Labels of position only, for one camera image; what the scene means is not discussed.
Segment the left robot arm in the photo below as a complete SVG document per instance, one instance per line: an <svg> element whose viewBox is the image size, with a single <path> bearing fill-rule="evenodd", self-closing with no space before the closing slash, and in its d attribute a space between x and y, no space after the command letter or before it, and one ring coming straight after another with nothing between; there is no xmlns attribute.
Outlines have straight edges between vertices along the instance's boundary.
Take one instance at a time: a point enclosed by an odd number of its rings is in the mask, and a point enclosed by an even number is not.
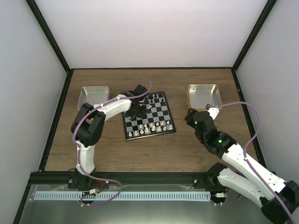
<svg viewBox="0 0 299 224"><path fill-rule="evenodd" d="M76 170L81 173L79 183L86 189L95 184L94 149L100 140L105 122L122 112L143 117L146 106L142 105L149 89L142 85L132 91L124 91L106 102L92 105L84 103L71 126L72 141L77 146Z"/></svg>

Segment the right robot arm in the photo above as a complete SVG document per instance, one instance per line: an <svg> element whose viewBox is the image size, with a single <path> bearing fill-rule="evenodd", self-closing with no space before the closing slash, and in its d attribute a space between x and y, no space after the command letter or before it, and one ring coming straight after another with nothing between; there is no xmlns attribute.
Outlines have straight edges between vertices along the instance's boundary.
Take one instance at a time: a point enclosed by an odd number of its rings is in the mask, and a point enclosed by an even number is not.
<svg viewBox="0 0 299 224"><path fill-rule="evenodd" d="M208 184L213 188L228 187L254 202L264 216L274 224L284 224L299 206L299 186L286 182L244 152L241 145L225 132L217 130L214 120L219 109L198 111L190 108L186 123L210 152L237 169L217 163L210 168Z"/></svg>

